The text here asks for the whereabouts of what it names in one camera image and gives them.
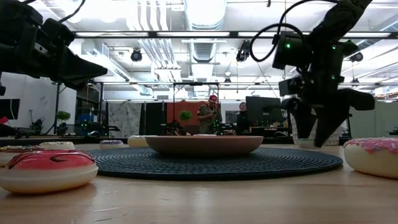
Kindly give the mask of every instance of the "potted plant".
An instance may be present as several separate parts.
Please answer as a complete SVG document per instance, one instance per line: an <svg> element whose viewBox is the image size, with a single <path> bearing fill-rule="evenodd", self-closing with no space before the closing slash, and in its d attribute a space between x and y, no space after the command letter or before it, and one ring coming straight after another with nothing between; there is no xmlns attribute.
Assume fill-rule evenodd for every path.
<svg viewBox="0 0 398 224"><path fill-rule="evenodd" d="M187 124L188 121L192 118L192 112L191 111L181 111L180 112L180 120ZM181 130L181 135L187 135L187 131Z"/></svg>
<svg viewBox="0 0 398 224"><path fill-rule="evenodd" d="M57 135L63 136L68 130L66 121L70 119L70 113L65 111L58 111L55 115L58 121L60 121L60 125L57 127Z"/></svg>

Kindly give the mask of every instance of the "white donut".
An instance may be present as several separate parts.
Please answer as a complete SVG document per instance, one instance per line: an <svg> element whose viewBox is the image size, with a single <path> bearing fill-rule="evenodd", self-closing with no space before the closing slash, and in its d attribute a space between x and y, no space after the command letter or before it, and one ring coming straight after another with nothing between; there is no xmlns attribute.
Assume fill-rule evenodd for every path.
<svg viewBox="0 0 398 224"><path fill-rule="evenodd" d="M14 157L23 152L51 150L44 146L4 146L0 147L0 167L4 167Z"/></svg>
<svg viewBox="0 0 398 224"><path fill-rule="evenodd" d="M0 171L0 187L19 194L57 192L89 183L97 171L94 159L85 152L25 152Z"/></svg>
<svg viewBox="0 0 398 224"><path fill-rule="evenodd" d="M356 171L398 178L398 138L352 139L344 144L344 156Z"/></svg>
<svg viewBox="0 0 398 224"><path fill-rule="evenodd" d="M40 146L48 147L53 150L75 150L73 142L43 142Z"/></svg>
<svg viewBox="0 0 398 224"><path fill-rule="evenodd" d="M146 136L130 136L127 140L127 144L130 147L147 147L147 141L145 140Z"/></svg>
<svg viewBox="0 0 398 224"><path fill-rule="evenodd" d="M99 143L100 149L114 149L119 147L125 147L123 142L120 140L102 140Z"/></svg>

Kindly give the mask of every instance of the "person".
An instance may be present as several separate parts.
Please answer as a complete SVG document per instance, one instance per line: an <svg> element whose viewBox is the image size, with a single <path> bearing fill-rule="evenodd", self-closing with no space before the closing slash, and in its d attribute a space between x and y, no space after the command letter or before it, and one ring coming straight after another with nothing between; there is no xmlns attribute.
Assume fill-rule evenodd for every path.
<svg viewBox="0 0 398 224"><path fill-rule="evenodd" d="M199 134L214 134L213 122L216 119L222 122L222 117L218 114L216 103L217 96L211 95L208 103L200 106L197 114L199 120Z"/></svg>
<svg viewBox="0 0 398 224"><path fill-rule="evenodd" d="M242 102L239 105L239 110L239 114L236 117L236 134L242 135L243 132L250 132L250 124L245 102Z"/></svg>

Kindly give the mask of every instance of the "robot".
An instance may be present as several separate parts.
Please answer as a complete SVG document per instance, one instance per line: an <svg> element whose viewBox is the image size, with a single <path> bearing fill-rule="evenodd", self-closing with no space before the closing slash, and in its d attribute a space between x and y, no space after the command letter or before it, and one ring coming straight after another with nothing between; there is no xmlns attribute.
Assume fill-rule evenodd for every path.
<svg viewBox="0 0 398 224"><path fill-rule="evenodd" d="M84 4L71 15L55 21L43 17L28 3L0 1L0 74L1 72L21 73L34 78L49 77L55 82L64 83L70 88L81 88L94 77L106 74L102 66L80 59L68 48L74 34L62 24L75 15ZM303 35L291 24L282 23L285 15L303 0L288 8L280 19L261 30L250 42L250 56L257 62L264 61L276 49L272 66L284 69L286 65L297 67L299 76L279 83L281 96L296 95L282 102L282 107L290 110L297 121L298 137L307 138L318 120L314 141L321 147L336 128L349 116L350 106L357 110L373 110L372 95L350 89L338 89L344 81L340 76L345 56L356 52L352 42L339 40L354 27L371 0L325 0L336 3L309 35ZM254 41L262 32L277 27L271 52L262 59L252 51ZM294 32L281 32L288 27ZM5 87L0 86L0 94ZM317 115L311 114L314 109Z"/></svg>

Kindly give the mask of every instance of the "black placemat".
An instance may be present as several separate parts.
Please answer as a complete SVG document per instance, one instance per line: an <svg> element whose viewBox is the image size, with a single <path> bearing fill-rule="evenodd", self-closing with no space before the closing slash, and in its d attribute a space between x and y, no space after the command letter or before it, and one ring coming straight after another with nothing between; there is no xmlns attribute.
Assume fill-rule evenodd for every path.
<svg viewBox="0 0 398 224"><path fill-rule="evenodd" d="M324 172L343 163L336 156L296 149L259 148L246 156L217 159L163 156L147 147L88 153L100 175L155 180L266 179Z"/></svg>

